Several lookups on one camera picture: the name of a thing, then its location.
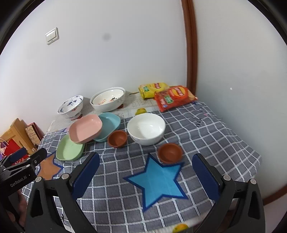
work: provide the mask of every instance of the dish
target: dish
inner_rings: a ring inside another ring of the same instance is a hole
[[[163,144],[158,149],[158,157],[165,164],[174,164],[182,159],[182,149],[175,143]]]
[[[97,137],[101,133],[102,127],[103,123],[97,115],[84,116],[70,126],[70,139],[74,143],[84,144]]]
[[[127,133],[122,130],[112,132],[108,137],[108,143],[114,148],[121,148],[127,143]]]
[[[108,140],[108,136],[119,128],[121,119],[110,112],[105,112],[99,115],[100,120],[103,123],[102,131],[101,133],[94,138],[97,142],[103,142]]]
[[[81,110],[83,109],[83,96],[74,96],[67,99],[59,108],[57,113],[62,115],[64,118],[71,120],[77,119]]]
[[[67,134],[60,141],[56,150],[56,158],[63,161],[73,161],[81,157],[84,144],[76,144],[71,141],[70,136]]]
[[[96,93],[91,99],[92,107],[101,112],[109,112],[119,107],[125,100],[125,89],[113,87]]]
[[[159,115],[143,113],[134,116],[127,124],[131,138],[140,145],[154,145],[165,131],[165,121]]]

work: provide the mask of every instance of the light green dish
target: light green dish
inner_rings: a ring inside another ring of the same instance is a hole
[[[85,144],[76,144],[71,141],[69,134],[62,138],[57,151],[56,158],[63,161],[73,161],[81,157]]]

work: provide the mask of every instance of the snack package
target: snack package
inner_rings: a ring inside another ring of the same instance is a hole
[[[171,87],[167,90],[156,92],[154,94],[154,99],[161,112],[197,100],[190,90],[183,86]]]
[[[139,92],[143,100],[153,98],[155,92],[160,92],[168,89],[169,86],[165,83],[151,83],[146,85],[140,85]]]

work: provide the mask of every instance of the white light switch panel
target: white light switch panel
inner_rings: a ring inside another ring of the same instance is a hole
[[[46,43],[47,44],[51,44],[58,39],[59,39],[58,28],[54,28],[53,30],[46,33]]]

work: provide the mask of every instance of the teal dish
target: teal dish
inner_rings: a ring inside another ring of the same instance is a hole
[[[102,131],[94,140],[96,142],[104,142],[108,140],[108,136],[120,127],[121,119],[110,112],[104,112],[99,115],[103,123]]]

